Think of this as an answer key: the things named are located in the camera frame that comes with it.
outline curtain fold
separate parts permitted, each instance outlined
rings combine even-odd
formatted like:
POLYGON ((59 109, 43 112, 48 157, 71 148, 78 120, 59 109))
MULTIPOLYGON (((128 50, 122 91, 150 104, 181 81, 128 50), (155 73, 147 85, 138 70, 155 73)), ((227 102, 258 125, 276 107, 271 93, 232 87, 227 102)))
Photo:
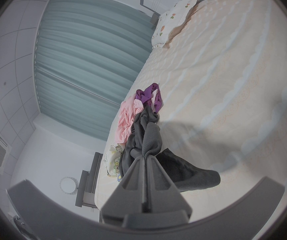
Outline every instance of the curtain fold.
POLYGON ((112 0, 50 0, 35 50, 40 110, 107 140, 152 50, 150 18, 112 0))

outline white pillowcase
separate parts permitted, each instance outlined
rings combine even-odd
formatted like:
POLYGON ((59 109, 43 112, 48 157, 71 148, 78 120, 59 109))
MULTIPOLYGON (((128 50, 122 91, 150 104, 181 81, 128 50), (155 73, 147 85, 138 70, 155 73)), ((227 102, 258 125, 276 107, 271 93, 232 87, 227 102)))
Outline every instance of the white pillowcase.
POLYGON ((151 39, 152 48, 163 47, 180 33, 197 1, 180 0, 171 10, 159 16, 156 30, 151 39))

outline black garment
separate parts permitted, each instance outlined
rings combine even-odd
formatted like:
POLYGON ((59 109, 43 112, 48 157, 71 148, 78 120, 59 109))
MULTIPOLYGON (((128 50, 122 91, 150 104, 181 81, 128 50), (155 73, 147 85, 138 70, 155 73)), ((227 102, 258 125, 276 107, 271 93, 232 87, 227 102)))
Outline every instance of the black garment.
POLYGON ((174 155, 169 149, 159 153, 162 148, 160 129, 155 123, 158 115, 153 113, 150 106, 137 114, 131 126, 125 150, 119 162, 121 177, 139 156, 156 156, 162 168, 174 182, 180 192, 211 188, 220 183, 219 173, 214 170, 204 170, 193 166, 186 160, 174 155))

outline bed sheet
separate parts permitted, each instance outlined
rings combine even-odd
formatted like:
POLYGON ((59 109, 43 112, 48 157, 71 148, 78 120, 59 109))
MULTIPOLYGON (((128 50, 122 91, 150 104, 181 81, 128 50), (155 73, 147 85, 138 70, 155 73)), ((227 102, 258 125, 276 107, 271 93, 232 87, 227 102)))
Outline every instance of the bed sheet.
MULTIPOLYGON (((287 19, 272 0, 200 2, 169 47, 153 49, 126 99, 153 82, 163 99, 162 150, 221 176, 218 186, 182 193, 190 221, 229 206, 263 176, 287 184, 287 19)), ((99 209, 117 185, 101 164, 99 209)))

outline purple cloth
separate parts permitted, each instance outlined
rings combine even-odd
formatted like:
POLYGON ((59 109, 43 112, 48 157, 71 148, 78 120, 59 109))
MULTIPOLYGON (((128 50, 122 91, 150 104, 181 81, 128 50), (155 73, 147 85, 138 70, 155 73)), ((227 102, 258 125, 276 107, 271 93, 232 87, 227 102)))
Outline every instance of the purple cloth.
POLYGON ((157 113, 162 107, 162 96, 160 94, 159 85, 157 83, 154 82, 152 85, 147 87, 144 91, 137 90, 135 99, 141 100, 144 107, 146 105, 151 106, 151 98, 152 98, 151 96, 155 90, 158 90, 155 103, 154 103, 155 111, 157 113))

